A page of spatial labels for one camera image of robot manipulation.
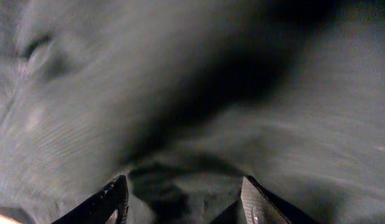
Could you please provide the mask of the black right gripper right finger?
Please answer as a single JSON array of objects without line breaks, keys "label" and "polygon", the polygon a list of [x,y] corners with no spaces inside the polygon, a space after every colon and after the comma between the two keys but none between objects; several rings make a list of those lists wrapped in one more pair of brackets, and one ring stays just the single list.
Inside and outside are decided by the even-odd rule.
[{"label": "black right gripper right finger", "polygon": [[243,178],[240,198],[247,223],[319,224],[296,206],[264,188],[251,175]]}]

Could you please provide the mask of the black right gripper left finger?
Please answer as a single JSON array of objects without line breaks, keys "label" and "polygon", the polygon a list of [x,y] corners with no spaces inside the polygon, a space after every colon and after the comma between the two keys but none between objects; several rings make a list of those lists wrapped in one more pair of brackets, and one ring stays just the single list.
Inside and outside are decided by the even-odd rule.
[{"label": "black right gripper left finger", "polygon": [[113,214],[112,223],[126,224],[128,209],[126,176],[119,175],[52,224],[105,224]]}]

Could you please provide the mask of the black shorts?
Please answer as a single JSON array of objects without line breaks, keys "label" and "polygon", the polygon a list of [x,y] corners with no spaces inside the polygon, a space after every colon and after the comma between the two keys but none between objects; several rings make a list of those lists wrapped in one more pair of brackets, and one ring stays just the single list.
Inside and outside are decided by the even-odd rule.
[{"label": "black shorts", "polygon": [[385,1],[0,1],[0,215],[121,174],[130,223],[210,223],[247,175],[385,223]]}]

